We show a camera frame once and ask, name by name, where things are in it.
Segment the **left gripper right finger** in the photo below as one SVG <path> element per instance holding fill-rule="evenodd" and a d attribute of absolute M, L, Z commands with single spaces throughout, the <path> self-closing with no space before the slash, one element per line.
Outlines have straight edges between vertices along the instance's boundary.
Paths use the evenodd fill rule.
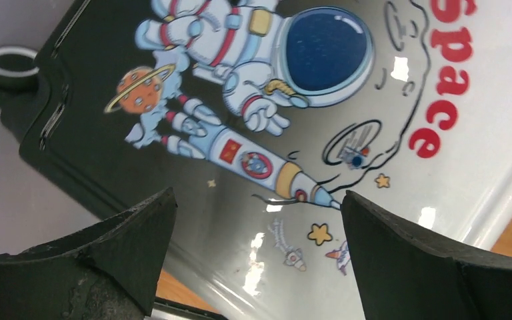
<path fill-rule="evenodd" d="M 341 216 L 367 319 L 512 319 L 512 257 L 438 234 L 353 191 Z"/>

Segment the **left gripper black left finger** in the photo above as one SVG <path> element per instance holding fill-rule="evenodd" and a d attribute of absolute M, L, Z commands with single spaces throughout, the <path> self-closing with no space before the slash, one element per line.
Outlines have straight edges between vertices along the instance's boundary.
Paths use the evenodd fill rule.
<path fill-rule="evenodd" d="M 177 216 L 172 188 L 90 227 L 0 254 L 0 319 L 144 319 Z"/>

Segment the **black white space suitcase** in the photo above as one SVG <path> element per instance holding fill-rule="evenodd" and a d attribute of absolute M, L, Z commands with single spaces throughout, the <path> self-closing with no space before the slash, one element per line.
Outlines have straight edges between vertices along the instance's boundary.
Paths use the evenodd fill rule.
<path fill-rule="evenodd" d="M 480 253 L 512 219 L 512 1 L 74 1 L 0 45 L 0 110 L 105 223 L 170 190 L 108 265 L 226 319 L 404 318 L 358 290 L 347 192 Z"/>

